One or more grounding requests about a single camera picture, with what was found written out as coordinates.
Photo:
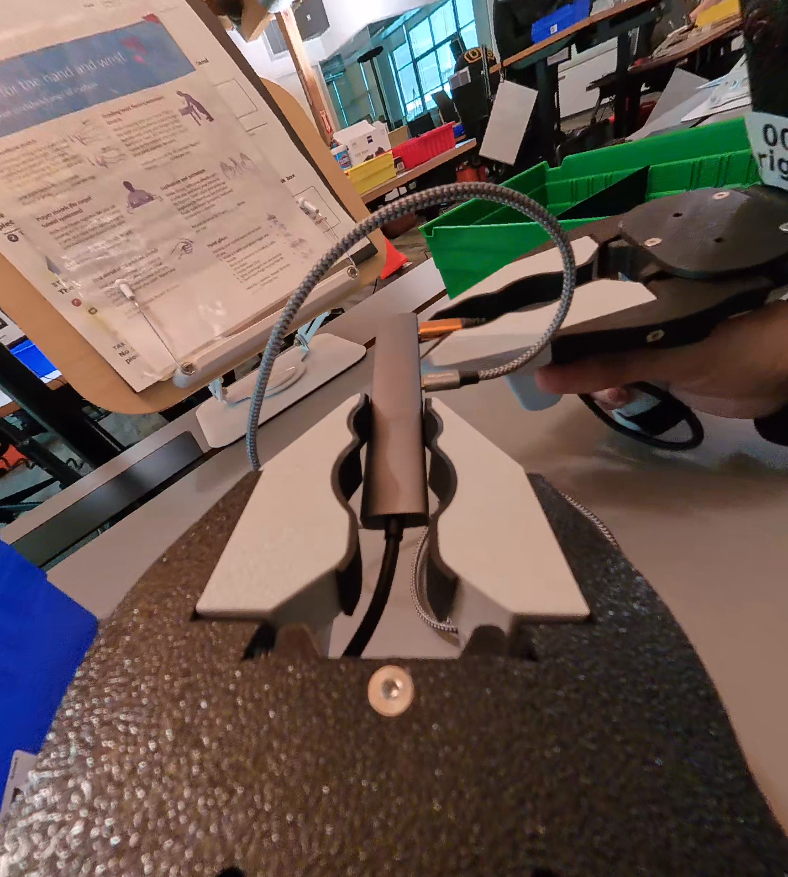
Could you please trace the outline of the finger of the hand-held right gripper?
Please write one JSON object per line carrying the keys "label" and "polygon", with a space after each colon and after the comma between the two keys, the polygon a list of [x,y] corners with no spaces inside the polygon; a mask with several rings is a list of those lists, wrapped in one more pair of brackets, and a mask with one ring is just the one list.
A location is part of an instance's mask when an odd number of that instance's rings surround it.
{"label": "finger of the hand-held right gripper", "polygon": [[[575,288],[598,280],[609,247],[618,236],[607,239],[583,236],[572,243],[575,255]],[[432,315],[433,321],[494,321],[511,313],[527,312],[559,301],[564,265],[555,247],[539,250],[498,269],[489,277],[456,296]]]}
{"label": "finger of the hand-held right gripper", "polygon": [[[655,296],[637,282],[594,280],[575,290],[557,337],[612,327],[614,314],[652,301]],[[557,307],[553,302],[509,313],[483,326],[454,333],[427,354],[427,371],[477,371],[504,365],[538,341]]]}

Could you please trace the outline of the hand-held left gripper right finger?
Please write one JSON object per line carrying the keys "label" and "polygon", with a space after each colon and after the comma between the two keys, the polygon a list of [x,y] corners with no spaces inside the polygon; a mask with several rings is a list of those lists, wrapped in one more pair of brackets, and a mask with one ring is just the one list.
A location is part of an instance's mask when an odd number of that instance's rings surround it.
{"label": "hand-held left gripper right finger", "polygon": [[451,623],[568,623],[590,609],[525,469],[439,399],[426,401],[426,598]]}

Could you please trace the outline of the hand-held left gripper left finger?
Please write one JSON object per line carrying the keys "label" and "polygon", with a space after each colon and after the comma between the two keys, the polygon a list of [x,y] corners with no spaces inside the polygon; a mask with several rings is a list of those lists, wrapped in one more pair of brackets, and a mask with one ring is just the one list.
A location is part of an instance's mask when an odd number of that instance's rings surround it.
{"label": "hand-held left gripper left finger", "polygon": [[362,594],[357,517],[370,401],[346,400],[272,458],[195,607],[203,618],[332,623]]}

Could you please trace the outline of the green plastic bin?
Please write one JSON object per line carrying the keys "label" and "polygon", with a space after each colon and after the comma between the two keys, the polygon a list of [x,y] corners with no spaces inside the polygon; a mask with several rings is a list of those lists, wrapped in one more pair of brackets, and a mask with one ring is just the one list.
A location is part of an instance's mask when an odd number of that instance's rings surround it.
{"label": "green plastic bin", "polygon": [[[659,198],[699,189],[742,190],[760,181],[742,117],[545,162],[506,186],[531,197],[566,232]],[[518,211],[468,201],[422,227],[447,292],[455,297],[547,244],[547,232]]]}

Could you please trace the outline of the grey USB hub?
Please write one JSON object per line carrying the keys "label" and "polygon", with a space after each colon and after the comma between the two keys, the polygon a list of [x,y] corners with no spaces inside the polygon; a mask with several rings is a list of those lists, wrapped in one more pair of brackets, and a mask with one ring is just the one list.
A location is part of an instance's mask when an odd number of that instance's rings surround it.
{"label": "grey USB hub", "polygon": [[361,521],[368,530],[421,527],[429,499],[417,316],[390,317],[374,349]]}

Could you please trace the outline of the blue plastic bin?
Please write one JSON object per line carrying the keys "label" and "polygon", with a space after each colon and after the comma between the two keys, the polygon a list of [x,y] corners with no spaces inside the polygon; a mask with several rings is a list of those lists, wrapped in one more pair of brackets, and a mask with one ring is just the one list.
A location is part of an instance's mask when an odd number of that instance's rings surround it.
{"label": "blue plastic bin", "polygon": [[24,789],[98,623],[0,537],[0,822]]}
{"label": "blue plastic bin", "polygon": [[41,380],[60,377],[60,370],[49,360],[40,348],[28,338],[8,347],[11,355]]}
{"label": "blue plastic bin", "polygon": [[556,3],[555,8],[536,19],[531,25],[531,41],[537,45],[587,18],[592,1]]}

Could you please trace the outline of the person's right hand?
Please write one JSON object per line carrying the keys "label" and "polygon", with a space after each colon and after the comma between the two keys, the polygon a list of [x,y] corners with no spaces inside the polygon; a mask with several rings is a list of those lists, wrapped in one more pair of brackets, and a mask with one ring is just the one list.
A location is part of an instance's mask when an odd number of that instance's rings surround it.
{"label": "person's right hand", "polygon": [[546,365],[535,379],[542,391],[586,395],[606,411],[634,401],[645,382],[706,414],[772,415],[788,405],[788,301],[720,323],[694,345]]}

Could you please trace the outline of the grey panel stand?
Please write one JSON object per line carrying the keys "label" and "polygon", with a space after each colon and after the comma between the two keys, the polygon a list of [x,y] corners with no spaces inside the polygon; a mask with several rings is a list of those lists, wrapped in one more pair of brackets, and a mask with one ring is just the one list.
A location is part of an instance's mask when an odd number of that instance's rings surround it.
{"label": "grey panel stand", "polygon": [[483,159],[510,166],[515,163],[538,94],[536,89],[509,80],[499,83],[479,147]]}

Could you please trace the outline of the red plastic bin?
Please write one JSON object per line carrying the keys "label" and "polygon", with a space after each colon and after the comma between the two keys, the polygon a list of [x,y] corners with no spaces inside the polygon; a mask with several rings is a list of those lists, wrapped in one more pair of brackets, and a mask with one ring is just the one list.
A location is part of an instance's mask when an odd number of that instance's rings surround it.
{"label": "red plastic bin", "polygon": [[456,147],[455,123],[436,127],[419,137],[411,137],[392,147],[391,152],[396,173],[417,168],[437,156]]}

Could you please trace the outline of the yellow plastic bin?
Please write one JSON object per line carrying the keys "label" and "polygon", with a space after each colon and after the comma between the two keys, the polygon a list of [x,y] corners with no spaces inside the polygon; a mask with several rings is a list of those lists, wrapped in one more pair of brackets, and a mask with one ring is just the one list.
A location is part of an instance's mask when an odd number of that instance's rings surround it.
{"label": "yellow plastic bin", "polygon": [[346,170],[346,175],[356,191],[360,195],[366,195],[376,187],[396,179],[397,170],[392,151],[383,151],[362,163],[353,165]]}

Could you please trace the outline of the white cardboard box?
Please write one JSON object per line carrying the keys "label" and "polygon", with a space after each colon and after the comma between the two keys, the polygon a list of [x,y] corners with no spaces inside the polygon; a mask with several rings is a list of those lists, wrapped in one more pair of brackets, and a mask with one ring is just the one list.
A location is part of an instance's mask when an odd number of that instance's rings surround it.
{"label": "white cardboard box", "polygon": [[354,126],[348,126],[335,132],[331,146],[334,143],[347,145],[352,166],[383,151],[391,150],[386,124],[379,122],[371,124],[366,120],[361,120]]}

